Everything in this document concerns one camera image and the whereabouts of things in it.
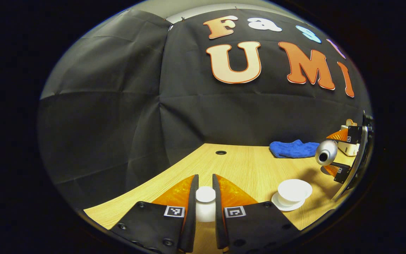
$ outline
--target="orange letter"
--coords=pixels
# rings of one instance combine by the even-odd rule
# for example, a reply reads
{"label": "orange letter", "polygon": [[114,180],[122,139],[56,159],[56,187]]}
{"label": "orange letter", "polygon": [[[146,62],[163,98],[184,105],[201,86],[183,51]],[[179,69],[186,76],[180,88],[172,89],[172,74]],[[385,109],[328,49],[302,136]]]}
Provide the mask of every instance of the orange letter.
{"label": "orange letter", "polygon": [[203,25],[207,25],[209,27],[209,30],[211,30],[209,38],[215,39],[233,33],[231,29],[227,30],[225,28],[225,27],[234,28],[236,26],[232,20],[237,20],[237,17],[226,16],[218,19],[213,19],[210,21],[206,21],[205,23],[203,23]]}
{"label": "orange letter", "polygon": [[247,58],[247,68],[243,71],[233,71],[230,67],[228,51],[231,46],[227,44],[209,47],[206,50],[211,56],[211,68],[216,79],[229,84],[250,82],[261,73],[261,61],[259,60],[259,42],[241,42],[237,45],[243,48]]}
{"label": "orange letter", "polygon": [[345,81],[345,93],[350,96],[350,97],[354,97],[355,94],[353,93],[353,89],[352,89],[352,83],[350,82],[350,76],[349,76],[349,70],[347,69],[347,67],[345,67],[344,64],[337,62],[339,67],[341,67],[341,70],[343,71],[343,75],[344,75],[344,81]]}
{"label": "orange letter", "polygon": [[308,59],[305,53],[292,43],[279,42],[278,45],[286,51],[289,58],[290,74],[287,76],[289,82],[306,83],[306,78],[300,70],[300,67],[302,67],[311,84],[316,83],[317,73],[319,72],[319,85],[329,90],[335,90],[335,84],[332,81],[327,66],[327,58],[324,54],[317,50],[311,50],[311,58]]}

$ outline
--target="white saucer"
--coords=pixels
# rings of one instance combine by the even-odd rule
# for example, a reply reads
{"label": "white saucer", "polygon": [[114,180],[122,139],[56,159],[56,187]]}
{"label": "white saucer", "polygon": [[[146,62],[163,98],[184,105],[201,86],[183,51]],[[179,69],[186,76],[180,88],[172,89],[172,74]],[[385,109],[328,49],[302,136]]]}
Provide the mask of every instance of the white saucer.
{"label": "white saucer", "polygon": [[295,209],[298,209],[300,206],[303,206],[303,204],[305,203],[305,199],[298,202],[295,205],[292,206],[283,206],[282,204],[280,204],[280,202],[278,201],[278,192],[276,192],[273,196],[272,196],[272,203],[281,211],[292,211]]}

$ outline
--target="wood grain surface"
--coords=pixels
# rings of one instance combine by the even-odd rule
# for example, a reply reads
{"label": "wood grain surface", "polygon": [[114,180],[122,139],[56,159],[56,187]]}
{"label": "wood grain surface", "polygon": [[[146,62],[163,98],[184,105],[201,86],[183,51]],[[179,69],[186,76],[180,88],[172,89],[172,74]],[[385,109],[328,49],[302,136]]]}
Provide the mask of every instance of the wood grain surface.
{"label": "wood grain surface", "polygon": [[[216,151],[226,151],[217,155]],[[355,157],[338,150],[335,162],[352,165]],[[300,179],[313,187],[313,193],[299,209],[283,214],[299,230],[319,219],[326,211],[338,206],[348,195],[331,199],[341,184],[322,172],[314,157],[300,159],[275,158],[268,146],[232,146],[203,144],[187,157],[143,185],[84,212],[103,227],[110,229],[137,201],[152,202],[182,179],[199,175],[199,185],[212,187],[212,175],[217,174],[239,186],[258,202],[270,201],[278,185],[288,179]],[[215,223],[197,222],[194,252],[221,253],[216,248]]]}

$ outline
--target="black backdrop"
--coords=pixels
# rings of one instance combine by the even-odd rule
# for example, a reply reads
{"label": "black backdrop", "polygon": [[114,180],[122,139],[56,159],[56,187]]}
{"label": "black backdrop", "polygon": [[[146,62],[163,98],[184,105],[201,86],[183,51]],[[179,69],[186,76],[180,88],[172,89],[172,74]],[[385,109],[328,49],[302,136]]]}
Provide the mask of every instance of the black backdrop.
{"label": "black backdrop", "polygon": [[[378,129],[369,167],[378,171],[372,188],[357,206],[348,207],[345,218],[290,253],[405,253],[406,1],[279,4],[323,28],[350,53],[372,84],[368,88]],[[88,28],[128,6],[0,2],[0,252],[126,252],[95,239],[92,235],[98,234],[51,183],[38,149],[37,108],[46,78],[63,52]]]}
{"label": "black backdrop", "polygon": [[[237,16],[235,32],[210,40],[205,21]],[[256,30],[261,17],[282,32]],[[319,44],[296,25],[313,31]],[[148,181],[203,143],[268,146],[296,139],[318,142],[346,119],[372,114],[361,76],[322,31],[258,10],[218,10],[171,23],[152,13],[122,11],[84,34],[62,56],[40,96],[39,145],[52,181],[76,208],[115,198]],[[242,41],[258,41],[260,76],[226,84],[211,72],[206,49],[232,45],[230,67],[246,68]],[[335,90],[292,84],[290,42],[309,57],[322,52]],[[345,94],[337,65],[349,69],[355,97]]]}

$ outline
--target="blue towel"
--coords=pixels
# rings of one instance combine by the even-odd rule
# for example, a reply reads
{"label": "blue towel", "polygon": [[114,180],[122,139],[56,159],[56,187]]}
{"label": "blue towel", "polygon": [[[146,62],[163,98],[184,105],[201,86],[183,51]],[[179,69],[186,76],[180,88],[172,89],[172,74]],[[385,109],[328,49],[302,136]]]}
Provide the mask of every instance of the blue towel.
{"label": "blue towel", "polygon": [[293,143],[272,142],[269,146],[277,158],[306,158],[316,155],[319,143],[302,143],[299,139]]}

